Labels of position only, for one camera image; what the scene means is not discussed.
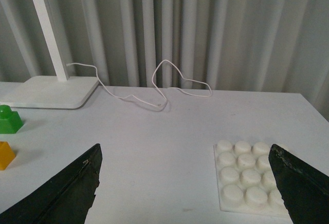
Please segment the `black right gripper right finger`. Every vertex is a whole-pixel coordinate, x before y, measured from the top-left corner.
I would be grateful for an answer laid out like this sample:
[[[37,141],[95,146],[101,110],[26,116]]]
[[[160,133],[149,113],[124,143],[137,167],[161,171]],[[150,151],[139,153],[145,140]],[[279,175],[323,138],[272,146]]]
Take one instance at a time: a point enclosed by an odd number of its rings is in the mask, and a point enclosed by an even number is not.
[[[293,223],[328,223],[328,176],[277,144],[268,159]]]

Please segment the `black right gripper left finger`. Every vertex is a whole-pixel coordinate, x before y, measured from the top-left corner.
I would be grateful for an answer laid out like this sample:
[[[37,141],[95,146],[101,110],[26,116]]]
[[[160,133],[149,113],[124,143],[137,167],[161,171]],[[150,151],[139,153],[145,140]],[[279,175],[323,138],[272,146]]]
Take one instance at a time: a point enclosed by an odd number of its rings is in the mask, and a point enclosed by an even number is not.
[[[99,186],[99,143],[1,213],[1,223],[85,223]]]

